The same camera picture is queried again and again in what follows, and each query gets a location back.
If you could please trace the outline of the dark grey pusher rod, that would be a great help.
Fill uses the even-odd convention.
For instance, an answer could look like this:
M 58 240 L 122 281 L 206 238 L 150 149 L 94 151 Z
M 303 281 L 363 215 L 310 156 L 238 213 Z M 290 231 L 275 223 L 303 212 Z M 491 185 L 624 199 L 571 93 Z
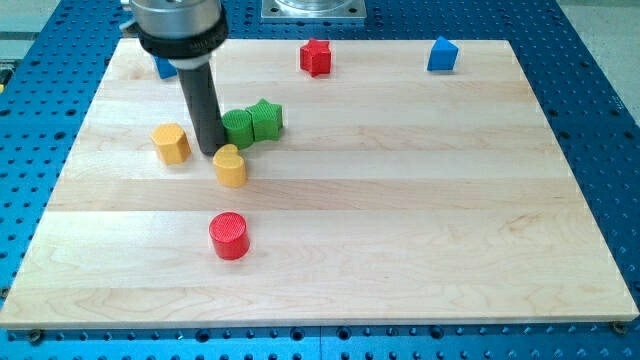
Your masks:
M 199 149 L 213 156 L 226 137 L 210 64 L 179 69 L 178 76 Z

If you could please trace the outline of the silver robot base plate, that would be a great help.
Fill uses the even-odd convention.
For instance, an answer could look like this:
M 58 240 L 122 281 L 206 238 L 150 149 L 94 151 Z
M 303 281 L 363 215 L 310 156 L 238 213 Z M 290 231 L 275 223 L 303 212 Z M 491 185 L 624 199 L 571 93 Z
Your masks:
M 364 0 L 263 0 L 264 22 L 361 21 L 367 17 Z

